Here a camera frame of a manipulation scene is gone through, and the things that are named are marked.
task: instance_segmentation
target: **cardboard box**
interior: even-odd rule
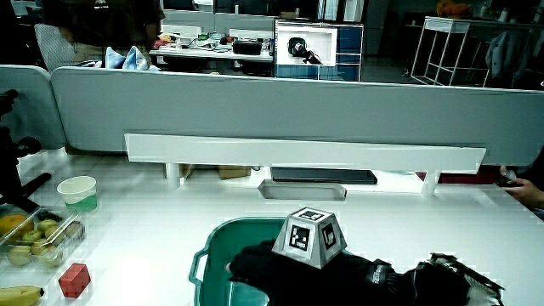
[[[221,179],[235,179],[250,176],[252,168],[245,166],[218,166],[218,172]]]

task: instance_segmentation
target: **white paper cup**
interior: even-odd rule
[[[89,176],[68,178],[57,186],[66,207],[90,212],[96,208],[96,179]]]

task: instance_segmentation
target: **plastic fruit container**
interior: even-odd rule
[[[81,214],[63,207],[40,207],[29,214],[3,205],[0,230],[0,271],[55,270],[86,234]]]

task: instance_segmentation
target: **banana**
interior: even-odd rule
[[[44,294],[38,286],[0,288],[0,306],[31,306]]]

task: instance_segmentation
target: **gray desk divider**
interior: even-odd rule
[[[17,143],[26,136],[40,141],[44,149],[66,144],[49,72],[29,65],[0,65],[0,93],[15,89],[13,109],[2,116],[0,127],[8,127]]]
[[[485,147],[527,165],[544,93],[63,67],[52,83],[68,142],[126,151],[125,133]]]
[[[165,9],[165,25],[199,26],[202,33],[214,32],[215,20],[211,12]]]
[[[215,31],[217,33],[229,33],[230,29],[254,30],[254,31],[273,31],[275,17],[273,16],[254,16],[246,14],[226,14],[216,13]]]

